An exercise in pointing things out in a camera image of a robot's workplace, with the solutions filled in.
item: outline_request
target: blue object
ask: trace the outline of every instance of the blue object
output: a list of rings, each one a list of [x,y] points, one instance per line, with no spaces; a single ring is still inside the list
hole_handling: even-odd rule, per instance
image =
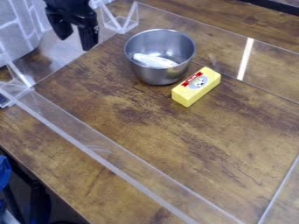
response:
[[[3,191],[7,187],[11,175],[12,167],[9,165],[8,159],[5,156],[0,156],[0,191]]]

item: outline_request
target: stainless steel bowl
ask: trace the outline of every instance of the stainless steel bowl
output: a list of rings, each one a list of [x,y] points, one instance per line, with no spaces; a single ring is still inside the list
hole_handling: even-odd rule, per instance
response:
[[[183,32],[155,29],[138,33],[126,42],[126,56],[131,61],[135,75],[148,84],[168,85],[184,75],[196,52],[192,38]],[[134,60],[135,53],[150,54],[172,60],[179,65],[156,68]]]

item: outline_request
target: transparent plastic wall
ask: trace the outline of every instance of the transparent plastic wall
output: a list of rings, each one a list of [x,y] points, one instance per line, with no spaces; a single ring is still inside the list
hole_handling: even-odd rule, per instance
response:
[[[102,42],[110,39],[118,32],[126,33],[127,37],[152,28],[168,28],[187,32],[198,44],[198,54],[192,62],[196,67],[208,66],[227,76],[298,102],[295,98],[298,96],[298,88],[295,85],[298,82],[295,73],[299,70],[298,64],[295,63],[299,59],[298,53],[262,43],[252,38],[224,31],[186,17],[180,17],[146,4],[135,3],[131,8],[131,3],[130,1],[116,1],[108,7],[103,6],[102,9],[98,9],[99,22],[102,24]],[[33,86],[40,81],[43,81],[43,85],[47,85],[46,78],[84,53],[78,43],[76,35],[67,42],[62,42],[55,37],[52,31],[50,31],[40,48],[24,58],[8,62],[13,79],[8,82],[0,82],[0,94],[7,98],[8,105],[12,106],[16,104],[21,107],[186,223],[251,223],[252,220],[248,217],[254,212],[242,211],[244,205],[238,200],[232,200],[231,205],[226,205],[215,203],[215,198],[212,197],[208,199],[203,197],[202,192],[194,190],[195,186],[191,178],[184,179],[183,177],[175,176],[174,172],[172,174],[162,172],[162,169],[158,169],[160,167],[146,162],[148,161],[146,155],[143,158],[138,157],[130,149],[126,149],[110,140],[96,129],[92,129],[88,124],[71,115],[63,109],[64,107],[62,108],[55,105],[33,90]],[[62,57],[58,54],[60,51],[68,53],[67,57]],[[38,57],[40,55],[43,56],[43,60],[32,60],[32,58],[40,58]],[[268,67],[270,72],[259,73],[258,69],[262,69],[260,67]],[[282,75],[287,77],[290,75],[294,78],[291,86],[290,81],[283,79]],[[270,77],[275,78],[275,81],[271,81],[272,85],[268,85]],[[214,108],[214,111],[215,114],[220,112],[216,108]],[[256,121],[250,119],[244,125],[250,128],[258,126]],[[228,137],[223,133],[219,136],[219,142],[228,144]],[[271,154],[260,151],[260,154],[256,156],[271,157]],[[184,155],[180,155],[180,157],[182,160],[188,159]],[[263,171],[264,175],[272,169],[271,161],[274,159],[267,161],[268,164],[266,164],[266,170]],[[170,164],[170,167],[178,167],[178,164]],[[191,167],[182,166],[180,169],[182,172],[188,173]],[[255,179],[252,181],[255,182],[252,189],[258,190],[263,187]],[[282,179],[276,180],[275,185],[279,186],[280,182]],[[242,189],[242,193],[247,194],[250,190]],[[219,188],[219,192],[215,192],[215,195],[223,199],[227,197],[234,199],[235,195],[240,193],[231,192],[226,195],[224,192]]]

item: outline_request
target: wooden table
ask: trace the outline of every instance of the wooden table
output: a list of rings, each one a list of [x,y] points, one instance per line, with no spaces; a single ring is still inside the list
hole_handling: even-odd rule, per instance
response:
[[[230,0],[143,2],[299,51],[298,17]],[[174,86],[150,87],[134,76],[126,41],[116,35],[36,91],[240,220],[258,222],[298,155],[298,104],[223,76],[186,109],[171,100]],[[7,153],[90,222],[183,223],[21,109],[0,111],[0,127]]]

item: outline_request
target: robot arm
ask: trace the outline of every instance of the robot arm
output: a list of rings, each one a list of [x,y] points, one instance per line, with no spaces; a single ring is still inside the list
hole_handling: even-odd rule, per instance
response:
[[[99,42],[98,13],[90,8],[90,0],[44,0],[46,13],[60,39],[74,32],[71,25],[79,27],[82,48],[88,51]]]

